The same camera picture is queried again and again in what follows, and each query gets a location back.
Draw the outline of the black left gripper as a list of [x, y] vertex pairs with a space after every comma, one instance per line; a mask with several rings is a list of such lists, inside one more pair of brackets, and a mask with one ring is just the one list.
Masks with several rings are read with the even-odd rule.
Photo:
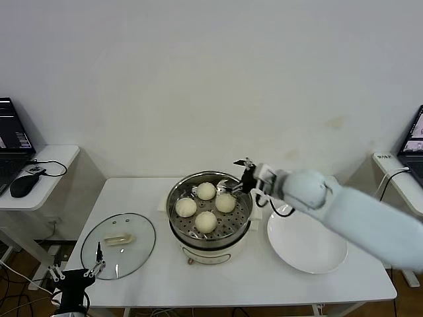
[[61, 281], [61, 304], [82, 306], [85, 289], [95, 282], [95, 277], [104, 269], [106, 262], [100, 242], [97, 242], [95, 264], [88, 269], [73, 269], [62, 272], [58, 265], [50, 265], [48, 272], [54, 281]]

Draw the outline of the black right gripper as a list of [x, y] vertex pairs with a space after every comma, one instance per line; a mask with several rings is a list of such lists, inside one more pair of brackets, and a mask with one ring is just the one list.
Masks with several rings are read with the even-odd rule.
[[237, 160], [233, 164], [243, 166], [245, 170], [241, 177], [241, 183], [234, 187], [229, 187], [227, 192], [231, 195], [248, 194], [256, 187], [257, 179], [254, 177], [256, 167], [254, 166], [253, 161], [249, 158]]

